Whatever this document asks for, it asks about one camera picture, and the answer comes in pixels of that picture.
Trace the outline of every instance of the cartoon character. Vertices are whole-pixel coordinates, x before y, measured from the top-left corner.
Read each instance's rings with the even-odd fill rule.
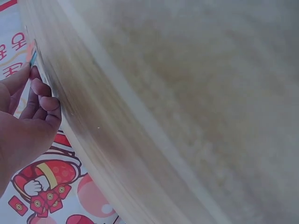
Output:
[[[34,212],[28,223],[35,216],[48,217],[49,212],[62,209],[63,200],[69,194],[71,184],[82,177],[81,162],[74,152],[69,151],[70,149],[67,138],[59,132],[47,152],[13,177],[13,186]],[[19,210],[21,207],[13,204],[20,204],[18,200],[14,198],[10,202],[13,209],[24,215],[24,211]]]

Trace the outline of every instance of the hand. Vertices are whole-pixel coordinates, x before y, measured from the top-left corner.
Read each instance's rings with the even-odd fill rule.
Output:
[[[39,176],[38,178],[36,178],[36,181],[38,181],[40,183],[40,185],[42,186],[43,191],[47,191],[48,188],[50,187],[49,182],[48,182],[46,176],[44,176],[44,175]]]
[[[42,191],[42,186],[38,181],[29,181],[25,184],[24,191],[29,196],[37,196]]]
[[[30,78],[27,106],[13,116]],[[51,88],[42,83],[37,67],[27,63],[20,71],[0,81],[0,196],[5,182],[51,146],[61,123],[61,108]]]

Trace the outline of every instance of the white glove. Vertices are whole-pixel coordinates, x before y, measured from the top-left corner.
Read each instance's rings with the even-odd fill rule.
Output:
[[[36,178],[36,181],[38,181],[41,184],[43,191],[48,190],[50,185],[49,185],[49,182],[48,182],[48,180],[45,176],[39,176],[38,178]]]
[[[42,191],[42,186],[38,181],[29,181],[25,184],[24,191],[29,196],[37,196]]]

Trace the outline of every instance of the printed tablecloth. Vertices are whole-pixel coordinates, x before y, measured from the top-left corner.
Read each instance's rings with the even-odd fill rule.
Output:
[[[22,31],[17,0],[0,0],[0,80],[14,75],[25,61]],[[16,117],[26,106],[29,88],[28,82]],[[12,177],[0,199],[0,217],[6,224],[124,224],[62,130],[46,153]]]

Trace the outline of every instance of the chinese character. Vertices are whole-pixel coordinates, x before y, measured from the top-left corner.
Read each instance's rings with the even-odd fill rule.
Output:
[[[5,45],[0,45],[0,61],[7,56],[7,54],[5,54],[6,52]]]
[[[11,40],[11,44],[13,45],[13,48],[16,48],[16,50],[18,50],[21,47],[23,47],[24,45],[26,45],[24,34],[23,33],[17,33],[16,35],[14,35],[12,40]]]
[[[18,70],[20,70],[23,63],[18,62],[16,64],[13,64],[5,69],[3,69],[3,74],[5,75],[5,78],[9,77],[10,75],[16,73]]]

